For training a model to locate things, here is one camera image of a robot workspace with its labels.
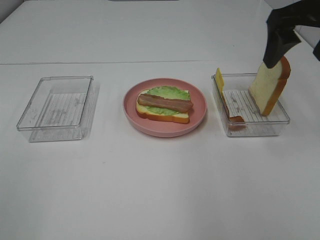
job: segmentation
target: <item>white tabletop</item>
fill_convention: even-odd
[[[261,61],[263,0],[26,1],[0,24],[0,64]]]
[[[287,54],[281,98],[291,123],[277,137],[224,133],[211,75],[249,72],[245,62],[0,66],[0,239],[319,239],[320,81],[311,50],[301,43]],[[100,84],[90,136],[28,143],[16,123],[39,79],[72,75]],[[158,77],[205,95],[208,113],[193,132],[157,138],[129,124],[125,93]]]

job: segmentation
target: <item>bread slice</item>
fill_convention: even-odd
[[[249,87],[249,93],[262,116],[271,113],[286,86],[290,72],[290,64],[284,56],[273,68],[267,68],[264,62],[260,65],[255,80]]]
[[[146,89],[146,90],[140,92],[140,94],[145,94],[148,91],[149,91],[149,89]],[[187,124],[190,121],[189,114],[187,112],[186,113],[179,112],[175,115],[164,115],[164,114],[158,114],[158,113],[154,113],[152,111],[149,111],[146,108],[146,106],[140,105],[138,103],[138,98],[137,98],[137,101],[135,104],[135,110],[136,110],[138,116],[141,118],[144,118],[144,119],[150,119],[150,120],[161,121],[161,122],[174,122],[174,123],[180,123],[180,124]]]

